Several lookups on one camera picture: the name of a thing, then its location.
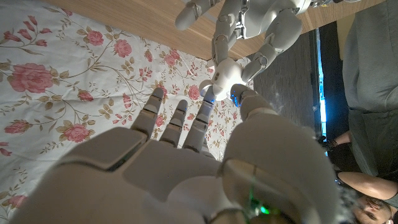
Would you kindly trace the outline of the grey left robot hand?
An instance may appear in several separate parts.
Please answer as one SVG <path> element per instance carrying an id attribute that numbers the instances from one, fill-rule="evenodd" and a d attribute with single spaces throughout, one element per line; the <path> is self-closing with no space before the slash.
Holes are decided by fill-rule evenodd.
<path id="1" fill-rule="evenodd" d="M 265 34 L 263 45 L 239 75 L 244 82 L 252 80 L 296 42 L 302 32 L 297 16 L 310 5 L 311 0 L 226 0 L 211 40 L 216 70 L 223 70 L 221 63 L 237 40 Z"/>

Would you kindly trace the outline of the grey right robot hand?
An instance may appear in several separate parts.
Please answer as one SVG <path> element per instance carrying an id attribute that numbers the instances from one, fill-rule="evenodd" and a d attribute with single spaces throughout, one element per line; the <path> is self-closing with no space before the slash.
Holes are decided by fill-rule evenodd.
<path id="1" fill-rule="evenodd" d="M 150 134 L 163 96 L 154 90 L 130 128 L 117 127 L 60 158 L 13 223 L 336 223 L 335 173 L 315 138 L 261 95 L 234 85 L 240 111 L 222 161 L 205 146 L 208 90 L 179 143 L 182 100 L 162 137 Z"/>

